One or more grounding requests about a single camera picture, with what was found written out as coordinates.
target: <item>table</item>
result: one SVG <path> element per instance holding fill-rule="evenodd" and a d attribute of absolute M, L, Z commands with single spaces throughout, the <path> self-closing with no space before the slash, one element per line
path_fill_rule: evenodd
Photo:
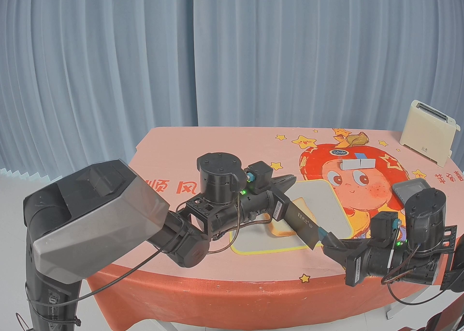
<path fill-rule="evenodd" d="M 464 178 L 458 167 L 448 160 L 440 168 L 399 145 L 399 137 L 398 132 L 353 129 L 156 128 L 137 146 L 130 166 L 175 209 L 199 192 L 196 159 L 202 154 L 232 153 L 241 159 L 242 167 L 263 160 L 275 170 L 274 176 L 294 174 L 299 181 L 295 185 L 306 183 L 310 191 L 318 186 L 327 207 L 311 206 L 317 223 L 350 236 L 369 236 L 370 216 L 401 208 L 392 197 L 392 183 L 424 177 L 446 194 L 446 223 L 458 224 L 461 235 Z M 362 170 L 364 176 L 340 171 L 335 163 L 344 157 L 375 159 L 375 168 Z M 263 225 L 243 229 L 231 249 L 208 255 L 190 269 L 160 255 L 97 294 L 110 327 L 125 331 L 150 318 L 222 329 L 277 329 L 331 322 L 394 302 L 379 278 L 366 278 L 354 288 L 346 286 L 344 270 L 325 257 L 321 247 L 311 251 L 297 236 L 277 237 L 269 230 L 253 228 L 269 229 Z M 230 239 L 225 235 L 212 242 L 211 249 L 225 246 Z M 154 251 L 142 243 L 88 278 L 91 289 L 122 275 Z M 392 288 L 405 298 L 424 287 L 396 283 Z"/>

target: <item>toaster slot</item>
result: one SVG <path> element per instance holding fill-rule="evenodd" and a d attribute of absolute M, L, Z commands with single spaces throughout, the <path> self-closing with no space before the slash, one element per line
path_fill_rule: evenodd
<path fill-rule="evenodd" d="M 442 112 L 439 112 L 436 109 L 433 109 L 432 107 L 429 107 L 428 105 L 425 105 L 424 103 L 418 103 L 417 108 L 420 110 L 423 110 L 424 112 L 427 112 L 428 114 L 434 116 L 435 118 L 441 119 L 442 121 L 448 123 L 448 116 L 443 114 Z"/>

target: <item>cartoon girl face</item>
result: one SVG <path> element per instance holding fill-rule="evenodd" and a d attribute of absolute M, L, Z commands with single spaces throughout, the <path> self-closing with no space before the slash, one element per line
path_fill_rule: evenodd
<path fill-rule="evenodd" d="M 374 210 L 392 198 L 390 183 L 377 169 L 342 170 L 341 160 L 322 166 L 322 177 L 332 184 L 344 207 Z"/>

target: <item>toaster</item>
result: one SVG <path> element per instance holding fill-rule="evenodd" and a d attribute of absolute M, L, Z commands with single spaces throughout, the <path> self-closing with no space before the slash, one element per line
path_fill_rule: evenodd
<path fill-rule="evenodd" d="M 431 106 L 415 100 L 411 103 L 399 143 L 423 154 L 444 167 L 451 157 L 456 121 Z"/>

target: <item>white label sticker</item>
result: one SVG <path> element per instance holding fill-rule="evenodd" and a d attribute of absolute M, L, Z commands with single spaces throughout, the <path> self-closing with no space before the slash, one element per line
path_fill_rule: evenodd
<path fill-rule="evenodd" d="M 361 256 L 356 259 L 356 277 L 355 284 L 359 281 L 359 275 L 361 274 Z"/>
<path fill-rule="evenodd" d="M 277 219 L 279 217 L 279 212 L 282 208 L 282 202 L 277 201 L 276 209 L 274 210 L 274 215 L 272 216 L 273 218 Z"/>

